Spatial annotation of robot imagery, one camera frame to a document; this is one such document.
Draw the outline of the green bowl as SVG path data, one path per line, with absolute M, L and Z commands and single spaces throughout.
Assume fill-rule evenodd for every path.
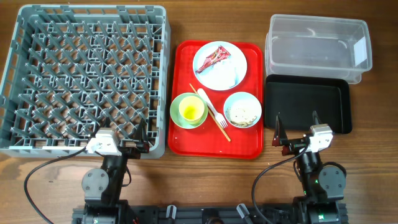
M 205 103 L 204 100 L 202 100 L 204 102 L 205 105 L 205 112 L 201 118 L 201 120 L 197 123 L 197 124 L 189 124 L 187 123 L 182 116 L 180 115 L 179 111 L 178 111 L 178 106 L 179 103 L 181 102 L 181 100 L 186 97 L 186 96 L 198 96 L 195 93 L 182 93 L 181 95 L 178 95 L 171 103 L 170 105 L 170 117 L 172 119 L 172 121 L 180 128 L 183 129 L 194 129 L 199 127 L 207 118 L 208 115 L 208 107 Z

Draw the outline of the rice and peanut shells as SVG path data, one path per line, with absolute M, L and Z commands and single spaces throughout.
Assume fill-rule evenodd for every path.
M 227 117 L 229 121 L 238 127 L 245 128 L 254 124 L 257 116 L 255 113 L 247 110 L 246 108 L 228 108 Z

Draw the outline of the light blue small bowl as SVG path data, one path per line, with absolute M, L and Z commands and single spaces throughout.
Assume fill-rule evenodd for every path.
M 229 124 L 236 128 L 251 128 L 262 116 L 260 101 L 248 92 L 236 92 L 227 97 L 223 113 Z

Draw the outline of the yellow cup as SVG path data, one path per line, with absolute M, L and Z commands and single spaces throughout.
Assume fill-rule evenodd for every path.
M 178 111 L 187 123 L 197 124 L 205 112 L 205 105 L 198 96 L 186 96 L 179 103 Z

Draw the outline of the white plastic fork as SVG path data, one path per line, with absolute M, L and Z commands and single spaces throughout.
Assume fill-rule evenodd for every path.
M 218 122 L 218 124 L 219 124 L 222 128 L 226 128 L 226 127 L 228 126 L 228 124 L 227 124 L 227 122 L 226 122 L 226 119 L 224 118 L 224 116 L 223 116 L 221 113 L 217 112 L 217 110 L 216 110 L 215 107 L 213 106 L 213 103 L 212 103 L 211 100 L 209 99 L 208 95 L 205 93 L 204 89 L 199 88 L 199 89 L 197 90 L 197 92 L 198 92 L 199 96 L 202 97 L 202 98 L 206 101 L 206 103 L 207 103 L 209 109 L 210 109 L 211 112 L 213 113 L 213 115 L 214 115 L 216 121 Z

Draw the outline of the light blue plate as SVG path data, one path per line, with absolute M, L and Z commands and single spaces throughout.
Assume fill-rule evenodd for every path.
M 205 87 L 230 90 L 240 84 L 248 70 L 248 63 L 241 49 L 232 43 L 214 41 L 200 47 L 193 58 L 195 78 Z

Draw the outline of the red snack wrapper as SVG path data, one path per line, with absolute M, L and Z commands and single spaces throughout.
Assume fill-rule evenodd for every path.
M 211 65 L 220 62 L 221 60 L 227 59 L 231 54 L 223 47 L 219 46 L 211 55 L 207 56 L 203 65 L 196 70 L 197 73 L 201 73 Z

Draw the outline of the white napkin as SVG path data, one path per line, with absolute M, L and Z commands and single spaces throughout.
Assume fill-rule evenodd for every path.
M 227 89 L 236 84 L 236 67 L 230 59 L 222 60 L 213 67 L 215 87 Z

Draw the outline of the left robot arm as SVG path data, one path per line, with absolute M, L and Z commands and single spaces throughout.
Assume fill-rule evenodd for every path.
M 141 120 L 136 132 L 131 135 L 133 146 L 120 146 L 116 131 L 109 127 L 110 119 L 97 130 L 86 146 L 89 152 L 103 156 L 99 169 L 89 170 L 83 177 L 81 186 L 85 193 L 83 210 L 75 210 L 73 223 L 139 223 L 138 216 L 127 200 L 121 200 L 124 175 L 129 159 L 140 159 L 149 153 L 149 141 L 146 134 L 146 122 Z

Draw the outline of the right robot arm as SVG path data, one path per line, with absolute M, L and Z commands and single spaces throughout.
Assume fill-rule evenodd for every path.
M 330 147 L 333 131 L 313 114 L 314 125 L 302 138 L 289 139 L 280 116 L 275 119 L 273 146 L 282 147 L 282 155 L 293 155 L 295 173 L 304 196 L 295 197 L 293 208 L 297 223 L 348 223 L 344 198 L 346 169 L 336 162 L 322 162 L 320 152 Z

